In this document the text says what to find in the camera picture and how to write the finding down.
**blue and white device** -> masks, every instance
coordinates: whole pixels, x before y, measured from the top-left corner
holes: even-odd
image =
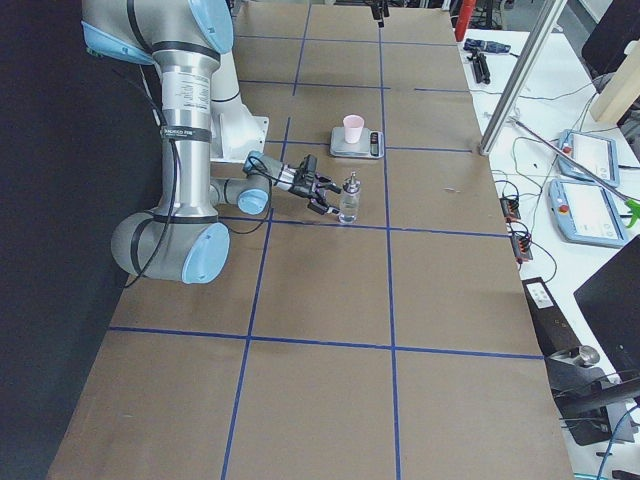
[[[622,248],[628,241],[613,197],[594,183],[552,180],[551,210],[568,242]]]
[[[618,153],[615,140],[589,133],[565,130],[558,140],[558,148],[571,156],[576,163],[590,170],[612,187],[620,185],[620,170],[618,168]],[[556,158],[560,172],[563,175],[591,182],[589,177],[569,165],[569,162],[560,155]]]

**blue cable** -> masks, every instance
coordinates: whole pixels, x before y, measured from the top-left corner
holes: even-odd
[[[626,417],[631,415],[631,412],[633,412],[634,410],[637,410],[638,407],[640,407],[640,405],[636,405],[635,407],[627,410],[625,414],[622,417],[620,417],[620,420],[618,420],[618,423],[616,423],[616,427],[613,429],[613,432],[611,433],[611,439],[609,440],[609,445],[607,445],[607,451],[604,452],[604,457],[602,457],[602,462],[600,462],[600,468],[598,469],[598,476],[596,477],[596,480],[602,480],[602,472],[604,470],[604,465],[607,463],[607,458],[609,458],[609,454],[611,453],[611,448],[613,447],[613,442],[616,439],[616,435],[618,433],[618,430],[620,429],[620,426],[622,425],[622,421]]]

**cup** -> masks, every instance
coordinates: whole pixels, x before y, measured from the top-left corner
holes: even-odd
[[[364,128],[364,118],[360,115],[347,115],[342,120],[344,125],[344,141],[347,143],[358,143]]]

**dark background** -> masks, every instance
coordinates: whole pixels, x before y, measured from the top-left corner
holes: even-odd
[[[2,2],[0,479],[44,478],[125,275],[115,226],[160,196],[137,65],[88,55],[81,2]]]

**digital scale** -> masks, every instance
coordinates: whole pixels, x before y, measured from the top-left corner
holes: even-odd
[[[558,140],[558,148],[573,158],[576,163],[579,163],[612,187],[620,185],[618,154],[614,140],[573,130],[565,130]],[[556,158],[560,172],[563,175],[577,180],[591,181],[580,170],[569,165],[569,162],[560,155]]]
[[[344,127],[334,127],[331,131],[329,153],[334,157],[382,158],[384,156],[384,134],[363,128],[357,143],[347,143],[344,139]]]
[[[554,179],[549,183],[551,210],[569,242],[621,248],[627,243],[613,197],[594,183]]]

